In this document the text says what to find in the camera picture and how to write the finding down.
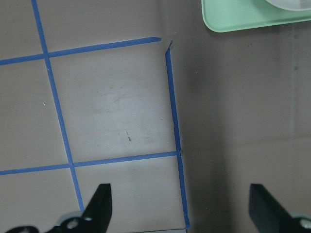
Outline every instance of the grid square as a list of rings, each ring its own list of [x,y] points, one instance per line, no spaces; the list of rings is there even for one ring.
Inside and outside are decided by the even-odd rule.
[[[176,150],[160,43],[51,63],[74,162]]]
[[[31,1],[0,1],[0,22],[0,60],[42,53]]]
[[[84,203],[110,183],[113,214],[108,233],[185,228],[176,156],[78,167]]]
[[[67,163],[43,60],[0,66],[0,170]]]
[[[0,232],[17,226],[50,230],[58,219],[78,211],[69,169],[0,176]]]
[[[157,0],[39,0],[49,51],[162,35]]]

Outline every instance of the white plate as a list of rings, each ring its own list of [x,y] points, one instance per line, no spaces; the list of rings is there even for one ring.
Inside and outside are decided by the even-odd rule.
[[[289,11],[305,11],[311,9],[311,0],[266,0],[273,6]]]

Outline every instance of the mint green plastic tray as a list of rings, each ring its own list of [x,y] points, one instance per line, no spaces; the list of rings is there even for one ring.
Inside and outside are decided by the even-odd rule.
[[[218,33],[311,20],[311,10],[282,10],[265,0],[201,1],[204,23]]]

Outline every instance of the blue tape line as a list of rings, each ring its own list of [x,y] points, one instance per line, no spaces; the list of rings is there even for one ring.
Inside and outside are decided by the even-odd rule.
[[[174,123],[176,150],[181,150],[178,119],[177,119],[177,108],[176,108],[175,92],[174,92],[172,61],[171,61],[171,45],[169,46],[169,48],[167,49],[165,53],[165,60],[166,60],[167,77],[168,77],[168,82],[169,82],[169,91],[170,91],[172,117],[173,117],[173,123]]]
[[[173,123],[174,123],[175,144],[176,144],[176,150],[178,151],[177,163],[178,163],[178,172],[179,172],[181,200],[182,200],[182,204],[183,204],[186,229],[189,229],[190,228],[190,221],[188,218],[188,207],[187,207],[185,180],[184,180],[183,161],[182,161],[182,157],[181,157],[181,153],[180,153],[181,146],[180,146],[177,108],[176,108],[174,83],[173,83],[173,69],[172,69],[172,61],[171,61],[171,45],[172,45],[172,42],[170,43],[170,45],[169,45],[169,47],[165,53],[166,71],[167,71],[167,77],[168,77],[168,82],[169,82],[170,100],[171,100],[172,116],[173,116]]]
[[[180,151],[179,151],[179,154],[177,155],[177,163],[178,163],[179,184],[180,184],[180,191],[181,191],[181,201],[183,203],[185,224],[186,224],[186,229],[189,229],[190,221],[188,217],[188,205],[187,205],[187,196],[186,196],[186,188],[185,188],[183,160],[182,160]]]
[[[70,147],[69,147],[69,142],[68,142],[68,137],[67,137],[67,133],[66,133],[66,128],[65,128],[62,110],[61,110],[59,99],[58,99],[58,94],[57,94],[57,90],[56,90],[52,66],[51,66],[50,59],[49,59],[48,49],[47,49],[46,41],[44,38],[43,28],[42,28],[40,14],[39,14],[39,9],[38,9],[38,5],[37,5],[36,0],[32,0],[31,3],[33,6],[33,11],[34,11],[34,15],[35,15],[35,22],[37,24],[37,29],[38,29],[41,47],[42,47],[42,51],[43,51],[43,55],[44,55],[45,65],[46,65],[48,77],[50,80],[53,99],[54,99],[54,103],[55,103],[55,107],[56,107],[59,125],[60,125],[62,136],[63,136],[63,141],[64,141],[64,145],[65,145],[67,159],[68,159],[69,167],[70,167],[70,171],[71,171],[71,176],[72,176],[74,188],[76,191],[80,210],[83,211],[84,206],[83,206],[82,196],[81,196],[81,192],[80,192],[80,188],[79,188],[77,175],[75,173],[74,166],[73,166],[72,155],[71,155],[71,151],[70,151]]]
[[[0,60],[0,66],[2,65],[8,65],[8,64],[14,64],[14,63],[20,63],[20,62],[28,62],[28,61],[35,61],[43,59],[43,54],[36,54],[36,55],[30,55],[25,57],[16,57],[16,58],[10,58],[5,60]]]
[[[127,47],[127,46],[132,46],[132,45],[153,43],[153,42],[158,42],[158,41],[161,41],[161,38],[147,37],[147,38],[142,38],[142,39],[127,40],[127,41],[114,42],[114,43],[109,43],[109,44],[91,45],[91,46],[74,48],[74,49],[69,49],[69,50],[50,52],[49,57],[58,57],[58,56],[76,54],[76,53],[81,53],[81,52],[91,52],[91,51],[97,51],[97,50],[121,48],[121,47]]]
[[[88,161],[88,162],[78,162],[78,163],[74,163],[73,165],[75,167],[78,167],[78,166],[91,166],[91,165],[100,165],[100,164],[112,164],[112,163],[119,163],[119,162],[126,162],[126,161],[155,159],[155,158],[177,156],[177,155],[178,155],[177,151],[172,151],[172,152],[164,152],[164,153],[156,153],[156,154],[145,154],[145,155],[137,155],[137,156],[130,156],[130,157],[114,158],[114,159],[102,159],[102,160],[95,160],[95,161]]]
[[[26,173],[26,172],[34,172],[34,171],[47,171],[47,170],[55,170],[55,169],[63,169],[63,168],[69,168],[69,164],[12,169],[12,170],[0,171],[0,175],[10,175],[10,174],[18,174],[18,173]]]

